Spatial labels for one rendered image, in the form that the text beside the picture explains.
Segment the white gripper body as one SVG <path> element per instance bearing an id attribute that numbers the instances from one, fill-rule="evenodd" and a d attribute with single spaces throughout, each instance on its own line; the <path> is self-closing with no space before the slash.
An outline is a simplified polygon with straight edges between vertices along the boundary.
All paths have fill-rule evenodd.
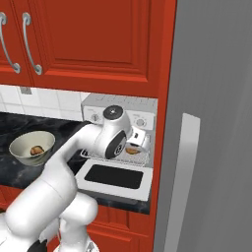
<path id="1" fill-rule="evenodd" d="M 137 130 L 133 132 L 132 136 L 127 141 L 127 146 L 129 148 L 143 150 L 146 140 L 147 140 L 147 133 L 142 130 Z"/>

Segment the white toaster oven door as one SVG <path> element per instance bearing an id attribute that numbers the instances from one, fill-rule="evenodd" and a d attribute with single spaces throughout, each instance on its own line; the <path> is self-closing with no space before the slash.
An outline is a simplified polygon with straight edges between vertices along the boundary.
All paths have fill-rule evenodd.
<path id="1" fill-rule="evenodd" d="M 89 158 L 76 174 L 79 189 L 147 202 L 153 170 L 111 160 Z"/>

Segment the white toaster oven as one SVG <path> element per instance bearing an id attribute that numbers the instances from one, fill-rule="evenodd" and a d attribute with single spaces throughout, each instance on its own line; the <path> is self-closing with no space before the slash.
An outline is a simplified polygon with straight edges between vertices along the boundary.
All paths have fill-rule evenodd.
<path id="1" fill-rule="evenodd" d="M 90 94 L 82 102 L 83 118 L 90 122 L 84 150 L 107 160 L 116 158 L 125 148 L 129 148 L 127 141 L 133 132 L 142 130 L 147 133 L 147 140 L 144 149 L 139 151 L 148 153 L 150 157 L 150 162 L 142 167 L 153 169 L 157 107 L 155 98 Z M 98 114 L 98 122 L 92 121 L 93 114 Z M 145 127 L 137 125 L 140 118 L 147 122 Z"/>

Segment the brown bread piece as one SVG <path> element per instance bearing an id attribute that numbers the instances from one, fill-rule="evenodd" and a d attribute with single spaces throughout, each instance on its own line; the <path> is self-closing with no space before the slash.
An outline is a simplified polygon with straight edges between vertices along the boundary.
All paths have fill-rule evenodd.
<path id="1" fill-rule="evenodd" d="M 42 146 L 34 146 L 31 148 L 31 155 L 32 156 L 40 155 L 43 152 L 44 152 L 44 149 L 42 148 Z"/>

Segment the pale green bowl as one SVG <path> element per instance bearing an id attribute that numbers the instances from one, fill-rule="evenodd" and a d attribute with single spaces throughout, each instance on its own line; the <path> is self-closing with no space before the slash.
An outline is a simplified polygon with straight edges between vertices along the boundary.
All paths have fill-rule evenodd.
<path id="1" fill-rule="evenodd" d="M 32 131 L 16 138 L 9 147 L 10 154 L 25 165 L 38 166 L 46 162 L 55 144 L 55 137 L 47 131 Z M 42 146 L 44 152 L 32 156 L 31 148 Z"/>

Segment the red cupboard side panel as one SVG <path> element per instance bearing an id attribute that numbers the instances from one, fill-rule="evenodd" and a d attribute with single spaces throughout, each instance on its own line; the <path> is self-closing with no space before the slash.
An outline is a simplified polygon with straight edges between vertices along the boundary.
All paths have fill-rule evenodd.
<path id="1" fill-rule="evenodd" d="M 154 251 L 156 222 L 158 216 L 158 191 L 161 171 L 161 160 L 163 150 L 163 137 L 165 131 L 165 118 L 167 108 L 167 97 L 169 88 L 169 76 L 172 57 L 172 46 L 174 38 L 174 25 L 176 16 L 177 0 L 165 0 L 163 6 L 163 28 L 160 48 L 160 67 L 158 73 L 157 92 L 157 126 L 156 126 L 156 147 L 154 156 L 154 177 L 152 183 L 152 199 L 150 210 L 150 236 L 141 243 L 142 248 L 147 252 Z"/>

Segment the red base cupboard drawer front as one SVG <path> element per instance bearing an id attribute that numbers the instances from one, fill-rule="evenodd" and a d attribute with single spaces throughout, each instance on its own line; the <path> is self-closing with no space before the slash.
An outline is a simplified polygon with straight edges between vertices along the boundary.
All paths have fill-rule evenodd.
<path id="1" fill-rule="evenodd" d="M 152 231 L 148 215 L 102 205 L 98 206 L 98 214 L 94 222 L 141 235 L 148 235 Z"/>

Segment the grey fridge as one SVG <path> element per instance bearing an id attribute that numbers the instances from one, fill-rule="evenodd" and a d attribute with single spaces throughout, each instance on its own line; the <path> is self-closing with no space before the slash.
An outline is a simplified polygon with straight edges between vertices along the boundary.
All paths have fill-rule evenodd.
<path id="1" fill-rule="evenodd" d="M 201 126 L 177 252 L 252 252 L 252 0 L 177 1 L 153 252 L 184 113 Z"/>

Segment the red base cupboard door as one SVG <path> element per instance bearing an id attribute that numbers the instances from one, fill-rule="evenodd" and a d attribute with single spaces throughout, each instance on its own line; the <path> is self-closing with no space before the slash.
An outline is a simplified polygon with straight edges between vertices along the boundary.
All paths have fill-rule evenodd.
<path id="1" fill-rule="evenodd" d="M 145 236 L 91 227 L 88 233 L 99 252 L 152 252 L 151 241 Z"/>

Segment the red wall cupboard door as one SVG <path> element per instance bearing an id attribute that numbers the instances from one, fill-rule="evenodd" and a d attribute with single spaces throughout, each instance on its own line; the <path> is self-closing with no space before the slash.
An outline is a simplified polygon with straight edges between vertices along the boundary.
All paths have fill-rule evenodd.
<path id="1" fill-rule="evenodd" d="M 164 0 L 28 0 L 38 88 L 158 95 Z"/>
<path id="2" fill-rule="evenodd" d="M 0 0 L 0 84 L 33 86 L 14 0 Z"/>

